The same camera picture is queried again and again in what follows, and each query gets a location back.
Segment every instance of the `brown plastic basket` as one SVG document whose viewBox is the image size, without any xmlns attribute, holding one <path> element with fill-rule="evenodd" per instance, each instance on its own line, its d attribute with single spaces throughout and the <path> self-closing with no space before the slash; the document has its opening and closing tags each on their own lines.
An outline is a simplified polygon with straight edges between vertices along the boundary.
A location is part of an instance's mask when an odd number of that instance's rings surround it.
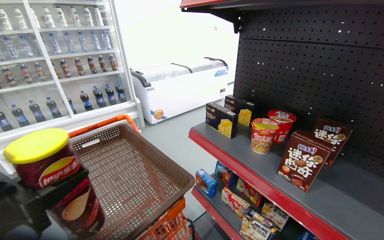
<svg viewBox="0 0 384 240">
<path fill-rule="evenodd" d="M 71 139 L 105 211 L 105 224 L 94 239 L 135 239 L 194 184 L 190 173 L 131 124 L 123 121 Z"/>
</svg>

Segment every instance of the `refrigerated display case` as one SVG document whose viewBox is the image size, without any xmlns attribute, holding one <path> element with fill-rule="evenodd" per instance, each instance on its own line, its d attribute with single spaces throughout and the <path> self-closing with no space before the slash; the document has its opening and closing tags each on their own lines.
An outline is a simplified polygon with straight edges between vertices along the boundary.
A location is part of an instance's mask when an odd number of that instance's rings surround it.
<svg viewBox="0 0 384 240">
<path fill-rule="evenodd" d="M 74 131 L 119 114 L 144 120 L 111 0 L 0 0 L 2 150 L 30 132 Z"/>
</svg>

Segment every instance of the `red noodle cup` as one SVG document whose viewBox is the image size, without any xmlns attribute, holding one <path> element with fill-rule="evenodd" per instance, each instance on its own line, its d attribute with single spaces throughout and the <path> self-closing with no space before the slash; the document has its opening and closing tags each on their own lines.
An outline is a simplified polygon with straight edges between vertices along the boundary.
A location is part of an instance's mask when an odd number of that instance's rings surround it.
<svg viewBox="0 0 384 240">
<path fill-rule="evenodd" d="M 251 122 L 251 149 L 260 154 L 268 153 L 277 132 L 276 121 L 268 118 L 254 119 Z"/>
<path fill-rule="evenodd" d="M 283 143 L 287 138 L 288 132 L 291 130 L 293 123 L 297 120 L 296 115 L 284 110 L 271 110 L 268 117 L 279 123 L 278 133 L 273 139 L 274 143 Z"/>
</svg>

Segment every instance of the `chest freezer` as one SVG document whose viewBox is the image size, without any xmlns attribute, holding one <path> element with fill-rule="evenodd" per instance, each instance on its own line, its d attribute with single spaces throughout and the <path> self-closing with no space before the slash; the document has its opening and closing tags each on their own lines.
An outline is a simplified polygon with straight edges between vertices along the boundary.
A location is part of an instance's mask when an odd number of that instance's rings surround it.
<svg viewBox="0 0 384 240">
<path fill-rule="evenodd" d="M 151 124 L 224 98 L 233 87 L 228 73 L 226 62 L 213 58 L 131 70 L 143 117 Z"/>
</svg>

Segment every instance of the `instant noodle cup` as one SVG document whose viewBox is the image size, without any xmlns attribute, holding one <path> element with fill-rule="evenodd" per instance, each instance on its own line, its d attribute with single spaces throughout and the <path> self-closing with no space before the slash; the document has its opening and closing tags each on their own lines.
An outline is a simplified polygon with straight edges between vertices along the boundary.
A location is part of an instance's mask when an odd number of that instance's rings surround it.
<svg viewBox="0 0 384 240">
<path fill-rule="evenodd" d="M 272 140 L 278 132 L 278 123 L 267 118 L 256 118 L 251 122 L 251 149 L 265 154 L 272 146 Z"/>
<path fill-rule="evenodd" d="M 25 184 L 35 190 L 85 169 L 63 129 L 43 129 L 18 138 L 5 148 L 4 156 Z M 64 196 L 51 215 L 79 239 L 96 234 L 105 221 L 89 178 Z"/>
<path fill-rule="evenodd" d="M 296 115 L 284 110 L 271 110 L 268 112 L 268 117 L 279 123 L 278 133 L 274 137 L 273 142 L 285 142 L 288 132 L 291 130 L 293 123 L 297 120 Z"/>
</svg>

